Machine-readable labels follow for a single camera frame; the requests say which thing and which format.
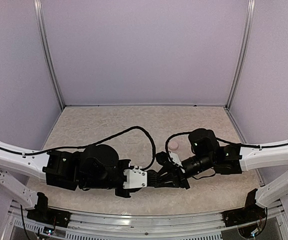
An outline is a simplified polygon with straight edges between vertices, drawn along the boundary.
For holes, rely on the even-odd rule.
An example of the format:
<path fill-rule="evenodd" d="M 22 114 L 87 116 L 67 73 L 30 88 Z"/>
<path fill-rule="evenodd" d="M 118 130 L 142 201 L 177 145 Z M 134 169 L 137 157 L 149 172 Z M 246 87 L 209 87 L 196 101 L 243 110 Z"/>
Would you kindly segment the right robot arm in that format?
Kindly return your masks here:
<path fill-rule="evenodd" d="M 241 174 L 254 169 L 288 166 L 288 139 L 265 144 L 233 143 L 215 136 L 210 129 L 198 128 L 187 132 L 192 157 L 181 161 L 168 149 L 164 160 L 178 170 L 183 179 L 213 169 L 217 174 Z M 272 202 L 288 194 L 288 170 L 269 184 L 249 192 L 246 206 L 240 210 L 240 218 L 250 222 L 259 214 L 259 207 L 266 208 Z"/>

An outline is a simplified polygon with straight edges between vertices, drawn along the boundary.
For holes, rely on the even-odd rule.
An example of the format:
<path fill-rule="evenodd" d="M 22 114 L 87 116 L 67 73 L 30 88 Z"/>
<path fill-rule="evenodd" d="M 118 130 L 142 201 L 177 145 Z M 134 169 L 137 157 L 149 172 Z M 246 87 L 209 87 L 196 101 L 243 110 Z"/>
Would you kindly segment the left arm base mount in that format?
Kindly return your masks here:
<path fill-rule="evenodd" d="M 48 208 L 46 211 L 34 209 L 28 210 L 27 218 L 55 227 L 67 228 L 71 218 L 71 213 L 69 211 L 53 208 Z"/>

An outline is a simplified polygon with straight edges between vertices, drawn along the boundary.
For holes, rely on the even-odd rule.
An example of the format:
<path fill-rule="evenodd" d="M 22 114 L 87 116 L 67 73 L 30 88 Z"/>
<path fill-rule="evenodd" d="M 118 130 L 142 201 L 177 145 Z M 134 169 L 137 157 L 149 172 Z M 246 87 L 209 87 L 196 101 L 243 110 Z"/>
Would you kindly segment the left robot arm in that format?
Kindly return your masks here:
<path fill-rule="evenodd" d="M 0 141 L 0 186 L 42 222 L 54 217 L 44 193 L 32 191 L 12 173 L 36 178 L 62 189 L 114 189 L 115 195 L 129 198 L 131 193 L 156 184 L 156 172 L 120 160 L 104 140 L 85 146 L 62 146 L 36 151 Z"/>

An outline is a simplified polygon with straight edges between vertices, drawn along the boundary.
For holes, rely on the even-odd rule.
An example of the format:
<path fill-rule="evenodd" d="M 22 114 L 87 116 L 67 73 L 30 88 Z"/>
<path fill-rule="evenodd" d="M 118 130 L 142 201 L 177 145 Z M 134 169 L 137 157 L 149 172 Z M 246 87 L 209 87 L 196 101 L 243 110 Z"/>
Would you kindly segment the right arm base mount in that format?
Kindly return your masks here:
<path fill-rule="evenodd" d="M 227 210 L 222 213 L 226 227 L 242 225 L 266 218 L 266 210 L 261 207 L 241 207 Z"/>

